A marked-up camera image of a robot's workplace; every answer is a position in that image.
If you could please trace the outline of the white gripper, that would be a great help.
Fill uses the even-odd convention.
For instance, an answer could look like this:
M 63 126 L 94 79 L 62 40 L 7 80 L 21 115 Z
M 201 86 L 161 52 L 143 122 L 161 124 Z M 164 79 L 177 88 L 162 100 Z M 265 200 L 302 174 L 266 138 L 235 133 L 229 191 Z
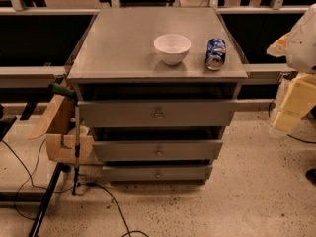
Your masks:
M 286 45 L 289 33 L 284 34 L 268 49 L 267 54 L 273 57 L 286 56 Z M 277 107 L 272 129 L 289 133 L 316 106 L 316 75 L 300 73 L 289 82 L 281 103 Z

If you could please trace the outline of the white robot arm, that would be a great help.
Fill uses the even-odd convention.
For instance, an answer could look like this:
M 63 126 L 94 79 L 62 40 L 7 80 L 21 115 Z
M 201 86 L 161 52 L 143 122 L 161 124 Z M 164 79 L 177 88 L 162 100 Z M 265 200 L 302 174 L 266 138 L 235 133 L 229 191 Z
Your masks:
M 316 5 L 313 4 L 291 31 L 267 49 L 267 54 L 286 58 L 286 64 L 299 72 L 288 86 L 272 128 L 289 133 L 316 106 Z

